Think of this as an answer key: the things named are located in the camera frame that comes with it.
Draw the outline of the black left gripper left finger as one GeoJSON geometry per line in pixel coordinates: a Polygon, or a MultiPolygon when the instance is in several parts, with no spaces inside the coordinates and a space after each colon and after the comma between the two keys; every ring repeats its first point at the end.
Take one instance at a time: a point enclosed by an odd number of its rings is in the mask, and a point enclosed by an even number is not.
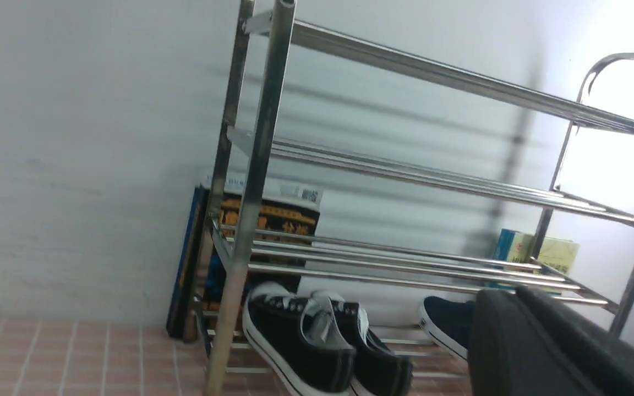
{"type": "Polygon", "coordinates": [[[473,395],[591,395],[573,367],[517,296],[477,294],[468,346],[473,395]]]}

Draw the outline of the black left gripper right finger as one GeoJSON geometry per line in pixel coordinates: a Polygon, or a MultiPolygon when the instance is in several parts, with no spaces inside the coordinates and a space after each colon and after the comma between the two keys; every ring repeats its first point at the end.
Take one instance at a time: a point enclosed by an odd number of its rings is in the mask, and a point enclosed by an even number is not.
{"type": "Polygon", "coordinates": [[[515,294],[559,350],[604,394],[634,395],[634,346],[548,293],[518,287],[515,294]]]}

